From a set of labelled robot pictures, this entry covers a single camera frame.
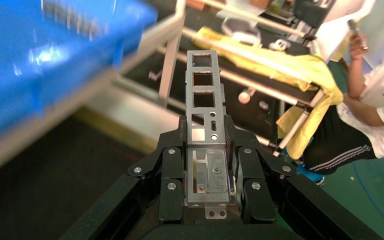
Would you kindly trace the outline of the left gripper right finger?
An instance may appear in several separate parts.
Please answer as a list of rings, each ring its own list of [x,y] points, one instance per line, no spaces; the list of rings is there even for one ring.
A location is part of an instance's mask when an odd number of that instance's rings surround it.
[[[228,168],[235,177],[237,204],[244,223],[274,223],[277,211],[270,188],[297,173],[296,168],[262,148],[253,132],[225,116]]]

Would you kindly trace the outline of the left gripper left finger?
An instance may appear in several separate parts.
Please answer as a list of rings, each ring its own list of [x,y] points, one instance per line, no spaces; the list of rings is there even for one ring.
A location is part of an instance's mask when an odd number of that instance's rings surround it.
[[[187,119],[180,116],[175,130],[160,134],[156,150],[128,168],[139,179],[138,202],[144,212],[154,201],[160,222],[182,222],[184,218],[184,158]]]

